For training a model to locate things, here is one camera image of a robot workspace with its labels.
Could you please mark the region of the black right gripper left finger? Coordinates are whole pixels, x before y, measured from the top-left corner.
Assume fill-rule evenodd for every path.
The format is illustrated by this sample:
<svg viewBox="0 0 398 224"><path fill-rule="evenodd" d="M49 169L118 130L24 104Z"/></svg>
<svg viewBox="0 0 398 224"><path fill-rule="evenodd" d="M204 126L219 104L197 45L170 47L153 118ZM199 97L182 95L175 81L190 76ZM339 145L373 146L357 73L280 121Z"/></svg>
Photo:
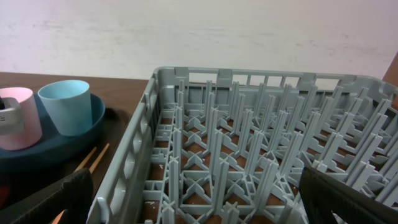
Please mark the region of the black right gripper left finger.
<svg viewBox="0 0 398 224"><path fill-rule="evenodd" d="M1 223L85 223L93 199L89 169L80 169L31 196L1 210Z"/></svg>

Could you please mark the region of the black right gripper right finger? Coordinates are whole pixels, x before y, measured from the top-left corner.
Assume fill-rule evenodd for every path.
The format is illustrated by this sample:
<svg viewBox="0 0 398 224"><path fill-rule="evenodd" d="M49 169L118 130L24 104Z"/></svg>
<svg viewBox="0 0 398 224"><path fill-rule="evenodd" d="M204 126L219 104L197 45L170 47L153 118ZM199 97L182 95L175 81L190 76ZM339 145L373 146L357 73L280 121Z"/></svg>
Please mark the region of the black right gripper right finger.
<svg viewBox="0 0 398 224"><path fill-rule="evenodd" d="M335 215L349 224L397 223L396 210L312 167L303 168L298 188L310 224L337 224Z"/></svg>

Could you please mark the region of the grey dishwasher rack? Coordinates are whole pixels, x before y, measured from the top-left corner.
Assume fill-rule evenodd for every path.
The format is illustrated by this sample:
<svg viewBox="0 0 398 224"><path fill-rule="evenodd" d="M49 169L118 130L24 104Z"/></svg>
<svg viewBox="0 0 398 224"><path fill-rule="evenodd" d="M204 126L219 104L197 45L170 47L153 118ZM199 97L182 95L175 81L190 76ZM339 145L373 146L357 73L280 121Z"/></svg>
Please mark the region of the grey dishwasher rack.
<svg viewBox="0 0 398 224"><path fill-rule="evenodd" d="M306 223L306 166L396 209L396 98L360 75L160 67L87 221Z"/></svg>

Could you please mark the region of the left wooden chopstick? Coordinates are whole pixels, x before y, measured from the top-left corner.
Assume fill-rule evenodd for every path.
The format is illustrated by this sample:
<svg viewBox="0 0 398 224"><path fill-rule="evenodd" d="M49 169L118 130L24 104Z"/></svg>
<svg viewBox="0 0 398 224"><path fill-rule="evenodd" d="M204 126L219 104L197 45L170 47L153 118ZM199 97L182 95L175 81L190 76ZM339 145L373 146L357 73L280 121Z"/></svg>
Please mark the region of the left wooden chopstick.
<svg viewBox="0 0 398 224"><path fill-rule="evenodd" d="M84 166L86 165L86 163L90 160L90 158L92 157L92 155L96 152L97 147L94 147L89 154L82 160L82 162L78 165L78 167L75 169L75 172L84 168Z"/></svg>

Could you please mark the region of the wooden chopstick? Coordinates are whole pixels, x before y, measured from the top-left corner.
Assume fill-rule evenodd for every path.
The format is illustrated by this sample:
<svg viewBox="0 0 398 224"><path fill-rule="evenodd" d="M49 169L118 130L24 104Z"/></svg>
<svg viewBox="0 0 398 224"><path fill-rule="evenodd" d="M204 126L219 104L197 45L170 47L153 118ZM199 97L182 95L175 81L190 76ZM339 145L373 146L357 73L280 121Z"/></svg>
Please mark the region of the wooden chopstick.
<svg viewBox="0 0 398 224"><path fill-rule="evenodd" d="M92 155L96 152L97 147L94 147L89 154L82 160L82 162L78 165L78 167L75 169L75 172L84 168L84 166L86 165L86 163L90 160L90 158L92 157Z"/></svg>
<svg viewBox="0 0 398 224"><path fill-rule="evenodd" d="M92 165L89 168L90 173L92 174L95 169L97 168L98 164L101 162L103 156L105 155L105 153L107 152L109 148L109 143L107 143L105 145L105 147L102 149L102 151L99 153L99 155L97 156L97 158L94 160L94 162L92 163ZM61 213L59 213L55 219L53 220L52 224L59 224L60 223L60 219L63 216L63 211Z"/></svg>

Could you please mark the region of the right wooden chopstick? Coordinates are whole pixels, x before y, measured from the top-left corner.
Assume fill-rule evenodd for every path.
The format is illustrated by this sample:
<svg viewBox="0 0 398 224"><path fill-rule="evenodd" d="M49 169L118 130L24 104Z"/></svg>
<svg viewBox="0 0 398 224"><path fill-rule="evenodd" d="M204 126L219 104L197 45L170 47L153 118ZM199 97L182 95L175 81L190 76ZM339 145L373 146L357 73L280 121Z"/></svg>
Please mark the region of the right wooden chopstick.
<svg viewBox="0 0 398 224"><path fill-rule="evenodd" d="M97 158L94 160L94 162L92 163L92 165L89 168L90 173L92 174L95 169L97 168L98 164L101 162L103 156L105 155L105 153L107 152L109 148L109 143L107 143L105 145L105 147L102 149L102 151L99 153L99 155L97 156ZM53 220L52 224L59 224L60 223L60 219L63 216L63 211L61 213L59 213L55 219Z"/></svg>

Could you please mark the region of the dark blue plate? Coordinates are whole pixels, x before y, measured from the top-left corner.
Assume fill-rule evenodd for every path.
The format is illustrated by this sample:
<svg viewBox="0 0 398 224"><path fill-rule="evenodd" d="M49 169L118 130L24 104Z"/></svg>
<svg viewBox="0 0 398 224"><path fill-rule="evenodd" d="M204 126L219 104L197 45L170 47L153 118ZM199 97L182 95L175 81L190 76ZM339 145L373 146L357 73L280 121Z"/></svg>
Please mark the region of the dark blue plate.
<svg viewBox="0 0 398 224"><path fill-rule="evenodd" d="M106 107L98 96L91 95L93 126L86 133L72 137L63 136L57 131L39 96L35 94L34 98L42 137L36 144L25 149L1 149L1 172L27 172L57 165L84 151L102 132Z"/></svg>

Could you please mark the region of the brown plastic serving tray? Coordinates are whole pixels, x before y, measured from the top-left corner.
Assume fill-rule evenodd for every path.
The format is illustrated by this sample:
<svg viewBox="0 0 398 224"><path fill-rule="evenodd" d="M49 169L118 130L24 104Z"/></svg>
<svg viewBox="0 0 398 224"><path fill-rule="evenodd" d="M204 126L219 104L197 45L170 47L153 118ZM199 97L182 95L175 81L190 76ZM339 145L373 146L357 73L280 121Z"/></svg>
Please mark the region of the brown plastic serving tray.
<svg viewBox="0 0 398 224"><path fill-rule="evenodd" d="M41 170L1 174L1 209L40 191L48 185L71 174L92 149L95 153L85 164L86 168L94 163L104 147L109 144L105 154L92 174L94 191L97 192L111 163L116 148L131 119L131 113L121 109L108 108L104 115L104 125L99 135L88 147L69 160Z"/></svg>

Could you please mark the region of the pink cup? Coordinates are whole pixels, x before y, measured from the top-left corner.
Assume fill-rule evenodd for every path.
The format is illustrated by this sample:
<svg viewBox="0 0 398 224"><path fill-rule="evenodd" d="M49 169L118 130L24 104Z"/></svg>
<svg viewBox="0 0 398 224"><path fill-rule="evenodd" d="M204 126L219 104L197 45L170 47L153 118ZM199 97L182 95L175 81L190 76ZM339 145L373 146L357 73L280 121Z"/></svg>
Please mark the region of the pink cup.
<svg viewBox="0 0 398 224"><path fill-rule="evenodd" d="M40 118L34 92L24 87L1 89L1 98L15 98L22 107L24 130L21 133L1 135L1 149L16 151L34 145L42 137Z"/></svg>

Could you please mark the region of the light blue cup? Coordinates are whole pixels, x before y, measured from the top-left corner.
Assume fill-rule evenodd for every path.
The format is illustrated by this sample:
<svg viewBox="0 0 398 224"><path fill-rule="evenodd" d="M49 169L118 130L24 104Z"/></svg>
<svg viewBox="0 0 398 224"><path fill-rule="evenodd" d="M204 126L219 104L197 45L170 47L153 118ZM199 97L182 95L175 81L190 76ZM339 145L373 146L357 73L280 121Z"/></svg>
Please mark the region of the light blue cup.
<svg viewBox="0 0 398 224"><path fill-rule="evenodd" d="M38 96L61 135L79 136L92 127L90 85L87 82L54 82L43 86Z"/></svg>

